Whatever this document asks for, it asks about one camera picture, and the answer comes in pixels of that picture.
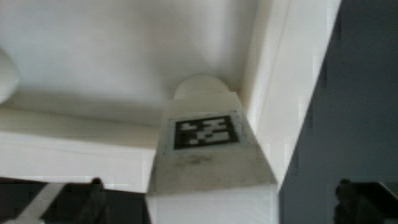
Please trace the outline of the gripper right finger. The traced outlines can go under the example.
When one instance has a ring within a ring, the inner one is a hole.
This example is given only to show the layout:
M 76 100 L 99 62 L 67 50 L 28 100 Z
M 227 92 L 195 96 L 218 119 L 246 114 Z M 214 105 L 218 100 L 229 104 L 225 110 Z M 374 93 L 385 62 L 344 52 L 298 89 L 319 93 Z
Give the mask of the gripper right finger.
M 398 182 L 339 181 L 333 224 L 398 224 Z

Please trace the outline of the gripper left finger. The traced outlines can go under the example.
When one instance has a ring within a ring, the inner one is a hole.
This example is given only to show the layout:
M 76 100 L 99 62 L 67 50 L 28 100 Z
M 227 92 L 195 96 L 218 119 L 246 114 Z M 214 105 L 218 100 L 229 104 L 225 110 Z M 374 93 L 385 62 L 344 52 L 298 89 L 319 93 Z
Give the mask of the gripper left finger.
M 99 179 L 67 183 L 38 217 L 21 218 L 47 182 L 0 177 L 0 224 L 149 224 L 143 194 L 108 190 Z

